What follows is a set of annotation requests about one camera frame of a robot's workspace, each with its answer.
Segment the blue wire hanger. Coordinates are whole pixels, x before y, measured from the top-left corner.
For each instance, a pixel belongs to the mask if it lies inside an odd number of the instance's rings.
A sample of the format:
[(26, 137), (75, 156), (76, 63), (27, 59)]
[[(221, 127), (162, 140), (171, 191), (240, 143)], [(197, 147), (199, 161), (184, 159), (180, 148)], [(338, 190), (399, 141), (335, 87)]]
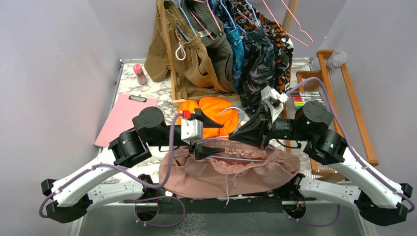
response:
[(231, 165), (240, 163), (264, 163), (265, 161), (277, 161), (282, 156), (282, 150), (275, 147), (258, 149), (243, 143), (230, 141), (225, 138), (202, 139), (197, 142), (206, 148), (222, 149), (223, 151), (211, 154), (208, 158), (214, 158), (219, 161), (230, 162)]

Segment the pink shorts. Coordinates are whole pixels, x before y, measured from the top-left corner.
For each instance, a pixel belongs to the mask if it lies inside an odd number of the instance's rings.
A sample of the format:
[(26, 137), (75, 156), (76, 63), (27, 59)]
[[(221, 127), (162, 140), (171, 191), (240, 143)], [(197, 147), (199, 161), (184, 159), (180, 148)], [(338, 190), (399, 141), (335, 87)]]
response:
[(159, 166), (159, 181), (181, 198), (211, 199), (267, 192), (289, 182), (300, 171), (300, 159), (282, 150), (277, 161), (246, 165), (214, 158), (197, 160), (188, 147), (174, 150), (173, 161), (166, 154)]

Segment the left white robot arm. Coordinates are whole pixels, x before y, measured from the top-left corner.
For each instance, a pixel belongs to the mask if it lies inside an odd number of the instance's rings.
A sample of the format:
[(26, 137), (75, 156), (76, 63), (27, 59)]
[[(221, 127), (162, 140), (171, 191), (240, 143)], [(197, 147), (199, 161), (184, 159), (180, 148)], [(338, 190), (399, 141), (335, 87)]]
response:
[[(45, 199), (39, 207), (40, 217), (68, 223), (84, 216), (89, 207), (137, 198), (148, 202), (153, 199), (155, 189), (164, 187), (170, 178), (176, 147), (187, 146), (197, 157), (220, 152), (219, 148), (203, 147), (198, 142), (204, 128), (220, 127), (202, 110), (183, 111), (174, 120), (180, 120), (180, 124), (167, 125), (161, 109), (146, 107), (133, 118), (133, 128), (110, 142), (111, 155), (100, 153), (67, 177), (44, 180), (41, 188)], [(150, 147), (163, 146), (168, 147), (168, 168), (158, 184), (134, 176), (132, 183), (117, 185), (115, 190), (101, 186), (113, 175), (127, 175), (129, 168), (150, 158)]]

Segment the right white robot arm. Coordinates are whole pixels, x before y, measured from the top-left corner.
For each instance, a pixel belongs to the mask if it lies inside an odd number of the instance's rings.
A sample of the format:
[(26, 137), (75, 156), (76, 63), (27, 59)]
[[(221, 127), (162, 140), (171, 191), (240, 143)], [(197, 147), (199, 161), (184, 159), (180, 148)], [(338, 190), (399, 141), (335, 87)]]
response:
[(384, 177), (351, 149), (344, 137), (329, 128), (333, 114), (318, 101), (310, 101), (296, 111), (294, 119), (272, 119), (267, 105), (229, 139), (260, 149), (270, 140), (305, 141), (304, 152), (324, 166), (347, 178), (350, 185), (320, 181), (298, 174), (284, 186), (290, 200), (316, 198), (359, 212), (365, 220), (390, 226), (406, 220), (409, 210), (403, 204), (412, 195), (412, 187)]

